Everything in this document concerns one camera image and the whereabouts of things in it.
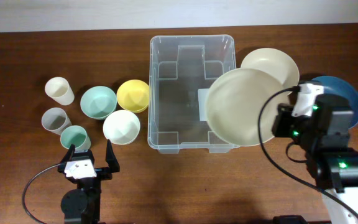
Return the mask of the cream plate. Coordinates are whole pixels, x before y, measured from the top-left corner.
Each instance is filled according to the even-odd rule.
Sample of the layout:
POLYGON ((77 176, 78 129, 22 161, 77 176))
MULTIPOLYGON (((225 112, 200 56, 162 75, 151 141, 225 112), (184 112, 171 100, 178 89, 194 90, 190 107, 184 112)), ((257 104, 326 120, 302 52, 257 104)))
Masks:
POLYGON ((286 93, 267 103, 257 127, 260 110, 282 84, 268 73, 253 68, 238 68, 220 76, 210 86, 206 97, 206 120, 218 138, 237 146, 259 145, 273 139, 272 126, 278 105, 288 104, 286 93))

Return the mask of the mint green plastic cup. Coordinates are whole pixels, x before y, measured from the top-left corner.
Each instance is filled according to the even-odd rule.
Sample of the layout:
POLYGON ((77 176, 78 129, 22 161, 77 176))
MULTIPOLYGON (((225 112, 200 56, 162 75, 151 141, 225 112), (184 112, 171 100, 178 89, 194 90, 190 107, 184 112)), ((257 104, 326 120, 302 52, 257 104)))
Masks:
POLYGON ((60 136, 61 145, 69 149, 73 144, 75 146, 75 152, 85 152, 91 147, 90 137, 82 126, 69 126, 66 128, 60 136))

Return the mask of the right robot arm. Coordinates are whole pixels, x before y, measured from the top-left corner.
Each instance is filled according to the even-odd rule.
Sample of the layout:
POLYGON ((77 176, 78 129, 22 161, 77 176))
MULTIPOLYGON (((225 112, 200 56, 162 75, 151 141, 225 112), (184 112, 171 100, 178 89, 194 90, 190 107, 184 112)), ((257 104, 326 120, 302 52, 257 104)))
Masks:
POLYGON ((321 191, 331 223, 358 223, 358 151, 348 146, 353 111, 347 99, 318 95, 311 114, 292 116, 294 106, 280 103, 272 132, 291 138, 305 151, 306 168, 321 191))

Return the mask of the dark blue plate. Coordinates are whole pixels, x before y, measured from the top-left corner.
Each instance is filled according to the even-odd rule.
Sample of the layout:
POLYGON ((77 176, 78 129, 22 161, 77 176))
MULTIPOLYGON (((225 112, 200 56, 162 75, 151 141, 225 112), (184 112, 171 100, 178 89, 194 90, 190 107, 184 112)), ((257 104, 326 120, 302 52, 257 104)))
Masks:
POLYGON ((358 124, 358 92, 348 82, 343 79, 332 76, 319 76, 312 79, 320 82, 324 86, 324 93, 339 95, 349 101, 349 105, 353 110, 353 118, 349 128, 354 128, 358 124))

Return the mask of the beige plate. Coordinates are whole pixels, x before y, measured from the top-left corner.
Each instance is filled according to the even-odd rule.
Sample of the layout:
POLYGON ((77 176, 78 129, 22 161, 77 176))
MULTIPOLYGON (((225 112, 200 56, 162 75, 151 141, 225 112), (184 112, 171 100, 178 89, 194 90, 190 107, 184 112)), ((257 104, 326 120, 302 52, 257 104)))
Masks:
POLYGON ((268 73, 284 88, 296 86, 300 72, 295 61, 285 52, 273 48, 253 50, 242 60, 241 68, 253 68, 268 73))

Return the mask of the translucent grey plastic cup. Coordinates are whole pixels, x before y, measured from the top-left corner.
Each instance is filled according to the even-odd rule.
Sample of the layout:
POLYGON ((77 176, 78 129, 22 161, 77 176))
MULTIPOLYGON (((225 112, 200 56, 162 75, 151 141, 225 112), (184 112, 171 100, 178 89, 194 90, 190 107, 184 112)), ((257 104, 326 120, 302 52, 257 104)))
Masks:
POLYGON ((42 116, 41 123, 44 129, 59 136, 72 125, 67 113, 61 108, 47 110, 42 116))

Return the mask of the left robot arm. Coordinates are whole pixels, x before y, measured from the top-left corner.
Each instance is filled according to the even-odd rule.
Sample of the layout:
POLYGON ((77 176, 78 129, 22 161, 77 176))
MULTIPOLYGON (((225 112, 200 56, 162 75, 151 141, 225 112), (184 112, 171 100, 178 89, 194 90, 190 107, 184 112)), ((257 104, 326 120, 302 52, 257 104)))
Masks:
POLYGON ((91 150, 76 152, 72 144, 58 165, 57 171, 76 185, 62 198, 61 210, 65 223, 98 223, 100 221, 101 182, 111 180, 120 171, 112 144, 107 141, 106 167, 95 168, 91 150))

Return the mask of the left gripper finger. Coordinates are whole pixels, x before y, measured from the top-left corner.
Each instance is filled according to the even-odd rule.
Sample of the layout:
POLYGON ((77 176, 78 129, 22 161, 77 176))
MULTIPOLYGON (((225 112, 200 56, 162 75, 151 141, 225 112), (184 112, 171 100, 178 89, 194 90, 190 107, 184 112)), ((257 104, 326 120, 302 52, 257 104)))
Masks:
POLYGON ((111 173, 120 172, 120 165, 116 159, 116 156, 112 149, 112 143, 109 139, 107 140, 106 146, 106 162, 111 173))
POLYGON ((68 149, 68 151, 67 151, 67 153, 64 155, 64 157, 63 157, 63 159, 60 161, 60 163, 63 164, 63 163, 68 162, 68 161, 71 159, 71 157, 72 157, 72 155, 73 155, 74 152, 75 152, 75 145, 74 145, 74 144, 71 144, 70 147, 69 147, 69 149, 68 149))

